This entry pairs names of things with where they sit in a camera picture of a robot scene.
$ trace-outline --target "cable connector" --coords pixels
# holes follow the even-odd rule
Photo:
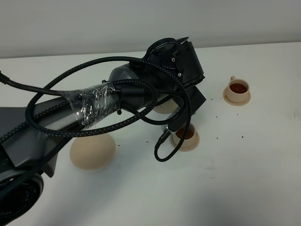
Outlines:
[[[166,141],[166,139],[171,135],[171,132],[169,130],[165,130],[164,133],[162,134],[162,136],[160,136],[157,144],[163,144],[164,141]]]
[[[1,73],[0,71],[0,82],[2,82],[3,84],[7,84],[9,81],[9,77],[5,76],[4,74]]]

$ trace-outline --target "beige saucer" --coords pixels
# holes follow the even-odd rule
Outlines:
[[[248,97],[247,97],[247,99],[246,99],[245,101],[240,102],[240,103],[235,103],[235,102],[233,102],[233,101],[230,101],[230,100],[227,98],[226,93],[227,93],[227,88],[225,88],[225,90],[223,91],[222,96],[224,97],[224,100],[225,100],[228,104],[231,104],[231,105],[233,105],[233,106],[243,106],[243,105],[246,105],[247,103],[249,103],[250,100],[251,100],[251,93],[248,93]]]
[[[115,156],[115,142],[109,134],[77,138],[70,148],[71,162],[82,170],[108,165]]]

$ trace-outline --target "plastic wrap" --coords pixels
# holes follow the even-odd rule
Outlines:
[[[87,89],[63,91],[62,96],[69,101],[77,121],[86,129],[120,109],[119,96],[109,82]]]

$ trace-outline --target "white wall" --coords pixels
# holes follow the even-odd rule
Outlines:
[[[2,0],[0,57],[301,41],[300,0]]]

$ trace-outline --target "black cable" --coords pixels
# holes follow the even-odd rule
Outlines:
[[[23,84],[20,84],[18,82],[12,81],[12,80],[8,80],[7,84],[9,86],[15,87],[17,89],[22,89],[22,90],[26,90],[26,91],[30,91],[30,92],[43,93],[43,94],[53,95],[53,96],[61,96],[62,95],[61,91],[42,89],[42,88],[38,88],[35,86],[23,85]]]
[[[141,119],[142,116],[147,115],[155,106],[157,99],[158,99],[158,94],[156,91],[156,88],[150,84],[149,82],[138,80],[138,79],[126,79],[126,80],[117,80],[117,81],[112,81],[112,85],[122,85],[122,84],[135,84],[139,86],[144,86],[146,89],[151,91],[152,94],[152,99],[151,102],[148,106],[143,109],[143,111],[139,112],[139,114],[134,115],[133,117],[124,120],[122,122],[103,127],[100,129],[93,129],[93,130],[85,130],[85,131],[67,131],[67,130],[52,130],[52,129],[47,129],[39,124],[37,124],[34,119],[33,119],[33,110],[36,101],[31,100],[25,110],[25,117],[30,126],[32,126],[34,129],[38,130],[39,132],[46,134],[46,135],[51,135],[51,136],[58,136],[58,137],[87,137],[87,136],[94,136],[94,135],[99,135],[103,133],[108,133],[112,132],[115,130],[118,130],[120,128],[123,128],[139,119]]]
[[[175,91],[172,91],[172,90],[160,90],[158,89],[157,90],[158,93],[160,94],[170,94],[170,95],[173,95],[173,96],[177,96],[179,98],[181,98],[183,101],[184,101],[184,98],[181,94],[179,94],[178,92],[175,92]],[[137,114],[139,113],[139,111],[137,111],[136,109],[134,109],[133,107],[131,107],[130,105],[127,105],[126,103],[121,103],[121,106],[123,109],[133,113],[133,114]],[[186,104],[184,102],[184,105],[183,107],[181,107],[180,111],[175,114],[174,116],[172,116],[171,118],[169,119],[166,119],[166,120],[162,120],[162,121],[156,121],[156,120],[153,120],[153,119],[149,119],[147,117],[142,117],[141,119],[151,125],[166,125],[166,124],[169,124],[170,122],[173,122],[174,120],[178,119],[185,111],[185,108],[186,108]]]
[[[167,96],[167,97],[164,97],[162,100],[159,100],[159,101],[156,103],[156,106],[159,106],[159,105],[164,104],[165,102],[169,101],[171,98],[173,98],[172,95],[169,95],[169,96]]]

